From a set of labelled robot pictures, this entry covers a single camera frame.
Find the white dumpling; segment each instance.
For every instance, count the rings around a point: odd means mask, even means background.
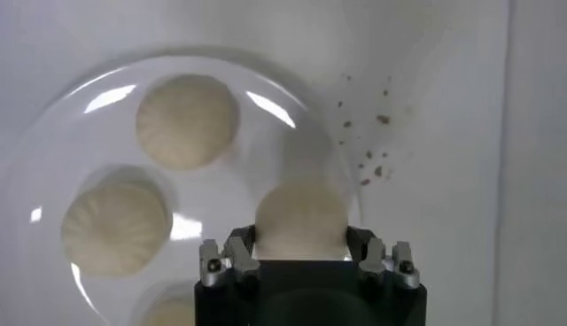
[[[152,309],[143,326],[194,326],[195,308],[189,302],[169,301]]]
[[[230,145],[237,104],[213,77],[183,75],[153,89],[136,116],[137,139],[156,162],[174,170],[202,167]]]
[[[80,195],[61,225],[66,257],[89,276],[128,276],[167,240],[166,209],[150,190],[130,183]]]
[[[288,182],[256,212],[255,252],[264,260],[340,260],[347,253],[348,215],[322,182]]]

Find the white surface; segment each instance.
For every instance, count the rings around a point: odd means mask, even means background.
[[[380,162],[361,176],[372,179],[367,224],[414,246],[429,324],[488,325],[507,15],[506,0],[3,1],[1,144],[109,60],[245,50],[324,99],[322,115],[354,164],[375,150]],[[391,126],[380,128],[377,113]],[[342,128],[347,119],[353,128]],[[388,181],[370,177],[378,164]]]
[[[499,326],[563,326],[567,307],[567,2],[511,12]]]
[[[142,100],[178,74],[223,82],[238,107],[231,146],[191,171],[161,168],[136,140]],[[277,106],[286,119],[257,105],[258,98]],[[140,295],[155,283],[198,278],[203,239],[221,245],[231,230],[253,224],[256,207],[283,182],[321,178],[358,212],[354,184],[337,148],[296,97],[225,61],[151,58],[94,78],[46,110],[18,143],[2,176],[0,238],[10,247],[9,255],[0,257],[10,262],[0,266],[2,293],[10,293],[0,297],[6,324],[126,325]],[[63,252],[63,218],[85,190],[120,181],[149,183],[164,198],[173,223],[171,241],[132,276],[81,278]],[[349,217],[360,226],[359,214]]]

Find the white wall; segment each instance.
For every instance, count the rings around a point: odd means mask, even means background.
[[[567,324],[567,1],[512,0],[499,326]]]

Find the white backdrop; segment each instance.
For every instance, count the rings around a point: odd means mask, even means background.
[[[325,104],[336,141],[365,165],[366,225],[414,246],[429,324],[489,325],[507,22],[506,0],[4,0],[0,152],[112,63],[240,49]]]

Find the steamed bun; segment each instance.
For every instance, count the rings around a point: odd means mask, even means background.
[[[80,195],[61,225],[65,256],[89,276],[128,276],[141,270],[171,228],[163,203],[129,183]]]
[[[229,147],[236,115],[236,101],[225,84],[209,76],[182,75],[144,99],[136,116],[137,139],[164,167],[202,167]]]
[[[151,311],[143,326],[195,326],[195,308],[190,303],[169,301]]]
[[[347,226],[340,197],[324,183],[288,182],[256,211],[255,252],[263,260],[340,260]]]

